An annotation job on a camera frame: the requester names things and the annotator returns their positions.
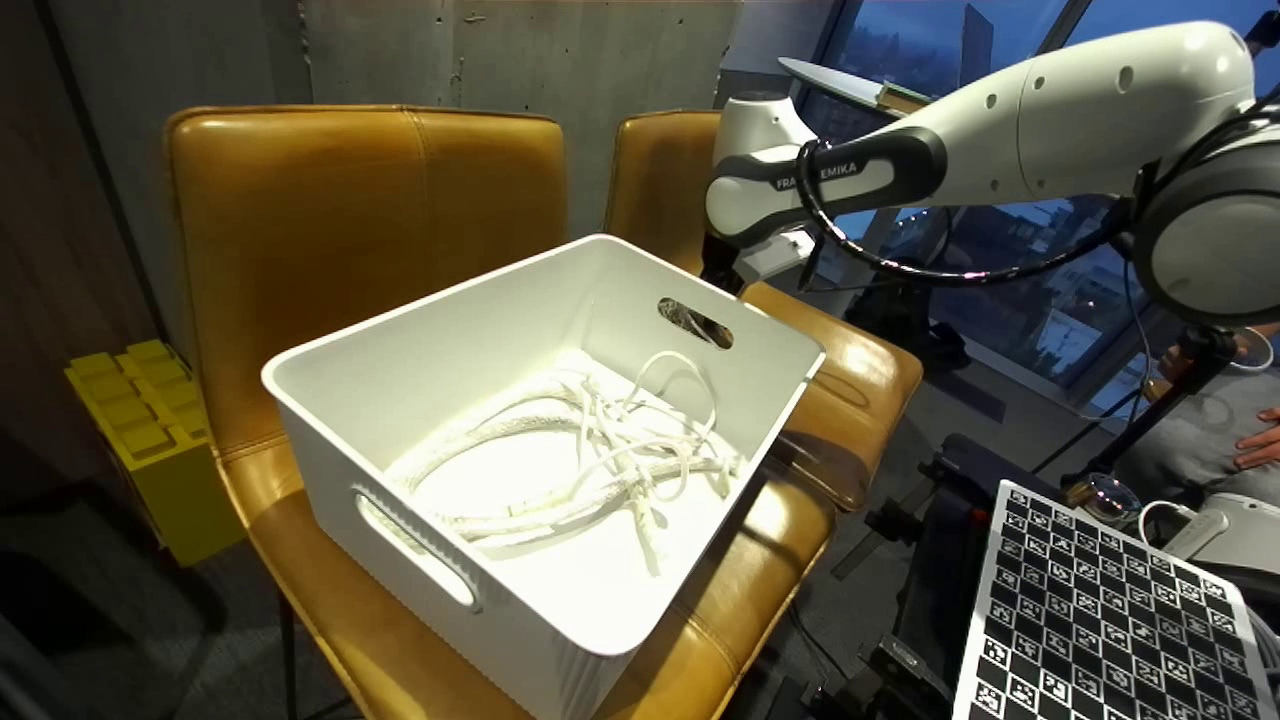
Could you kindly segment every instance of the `white plastic bin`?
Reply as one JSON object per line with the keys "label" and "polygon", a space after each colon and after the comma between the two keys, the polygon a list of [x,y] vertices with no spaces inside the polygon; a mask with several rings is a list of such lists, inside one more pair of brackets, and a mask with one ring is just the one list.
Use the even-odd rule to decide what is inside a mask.
{"label": "white plastic bin", "polygon": [[[265,383],[320,530],[528,714],[589,717],[749,496],[819,362],[809,337],[711,285],[582,238],[288,350]],[[498,429],[496,408],[562,376],[593,376],[602,395],[643,383],[684,424],[708,424],[724,488],[679,477],[653,492],[653,515],[607,506],[515,550],[462,537],[462,508],[511,511],[503,496],[562,488],[578,438],[511,434],[446,466],[438,449]]]}

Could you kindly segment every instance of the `bin handle hole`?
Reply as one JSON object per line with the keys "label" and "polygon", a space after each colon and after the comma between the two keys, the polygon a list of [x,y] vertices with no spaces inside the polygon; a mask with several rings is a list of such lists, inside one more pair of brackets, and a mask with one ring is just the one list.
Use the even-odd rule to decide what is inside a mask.
{"label": "bin handle hole", "polygon": [[697,341],[702,341],[702,346],[732,350],[732,330],[724,330],[724,325],[714,325],[711,318],[679,304],[674,295],[656,301],[656,311],[660,311],[666,325],[684,330],[687,337],[697,337]]}
{"label": "bin handle hole", "polygon": [[406,558],[429,582],[453,596],[456,604],[481,614],[474,584],[456,569],[430,542],[411,534],[400,515],[390,515],[380,502],[354,492],[359,521],[383,537],[400,558]]}

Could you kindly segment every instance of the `chair backrest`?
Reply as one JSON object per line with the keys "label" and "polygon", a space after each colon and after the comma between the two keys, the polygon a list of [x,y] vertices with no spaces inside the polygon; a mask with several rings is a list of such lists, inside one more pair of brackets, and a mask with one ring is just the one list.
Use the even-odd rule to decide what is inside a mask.
{"label": "chair backrest", "polygon": [[714,134],[720,112],[626,115],[611,149],[602,233],[701,274]]}
{"label": "chair backrest", "polygon": [[221,458],[279,440],[260,389],[279,350],[569,233],[562,134],[538,115],[193,107],[167,120],[167,176]]}

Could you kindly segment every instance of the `yellow chair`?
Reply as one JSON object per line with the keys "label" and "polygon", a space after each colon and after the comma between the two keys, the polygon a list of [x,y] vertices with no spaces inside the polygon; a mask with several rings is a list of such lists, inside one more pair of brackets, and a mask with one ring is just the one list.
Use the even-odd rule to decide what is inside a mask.
{"label": "yellow chair", "polygon": [[[720,112],[638,112],[626,115],[611,149],[611,188],[602,229],[687,268],[702,265],[702,193],[711,184]],[[782,449],[825,458],[825,485],[837,508],[860,508],[881,472],[886,440],[923,381],[923,364],[770,285],[749,285],[743,301],[825,346],[829,364],[802,393]]]}
{"label": "yellow chair", "polygon": [[[562,242],[559,127],[430,107],[195,107],[167,124],[167,171],[221,479],[279,596],[362,717],[525,717],[320,534],[255,372],[279,350]],[[883,383],[911,372],[883,346],[881,364]],[[832,406],[816,411],[793,424],[825,434]],[[811,472],[802,461],[770,461],[778,479],[708,554],[599,717],[726,708],[832,537],[825,506],[782,479]]]}

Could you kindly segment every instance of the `yellow box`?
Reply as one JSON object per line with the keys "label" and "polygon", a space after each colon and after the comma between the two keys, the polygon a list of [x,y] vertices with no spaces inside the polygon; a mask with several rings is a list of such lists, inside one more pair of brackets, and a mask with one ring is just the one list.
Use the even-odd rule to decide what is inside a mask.
{"label": "yellow box", "polygon": [[243,542],[211,466],[201,389],[181,356],[142,341],[119,356],[75,356],[64,376],[176,563],[201,563]]}

